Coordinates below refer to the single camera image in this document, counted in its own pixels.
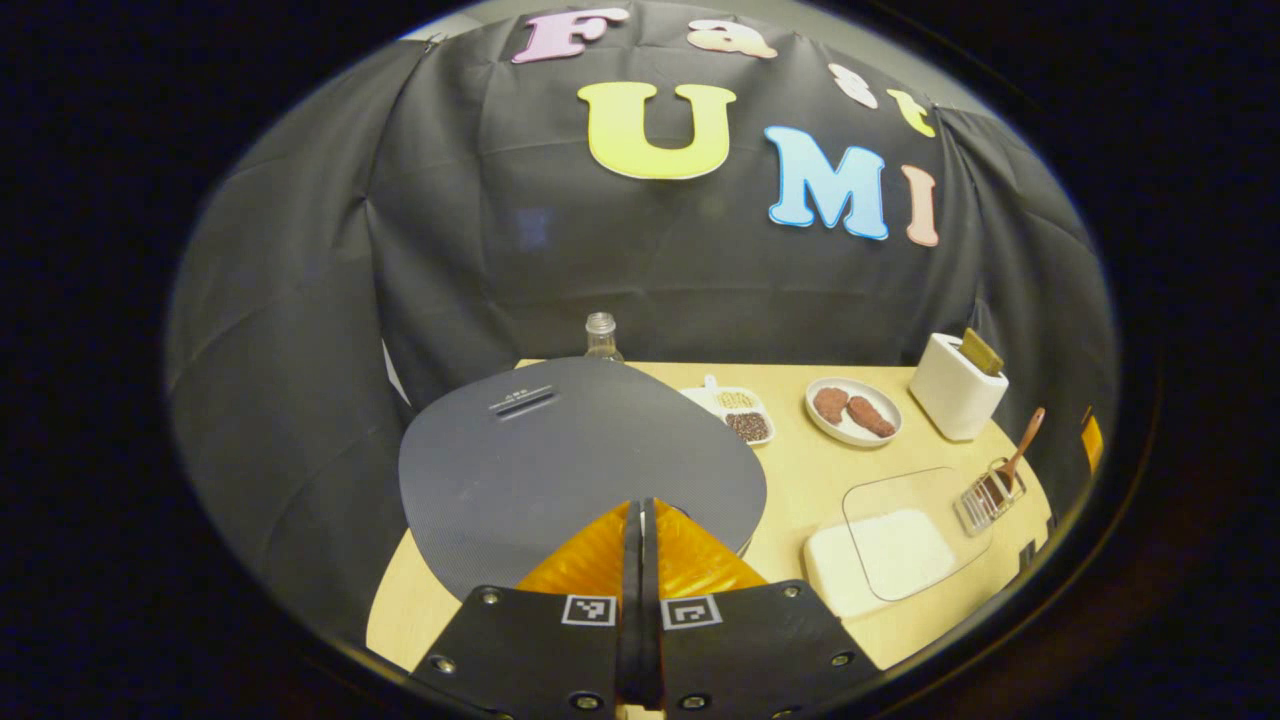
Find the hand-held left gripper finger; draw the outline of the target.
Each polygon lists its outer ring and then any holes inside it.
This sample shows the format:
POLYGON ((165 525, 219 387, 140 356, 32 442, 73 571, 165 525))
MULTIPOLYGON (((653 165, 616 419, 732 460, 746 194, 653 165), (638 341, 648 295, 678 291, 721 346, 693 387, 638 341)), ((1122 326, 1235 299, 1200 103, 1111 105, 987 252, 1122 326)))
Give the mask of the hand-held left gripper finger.
POLYGON ((613 719, 641 630, 641 505, 590 521, 520 583, 476 585, 412 671, 486 719, 613 719))
POLYGON ((667 719, 818 719, 881 670, 801 579, 767 582, 687 514, 640 503, 640 701, 667 719))

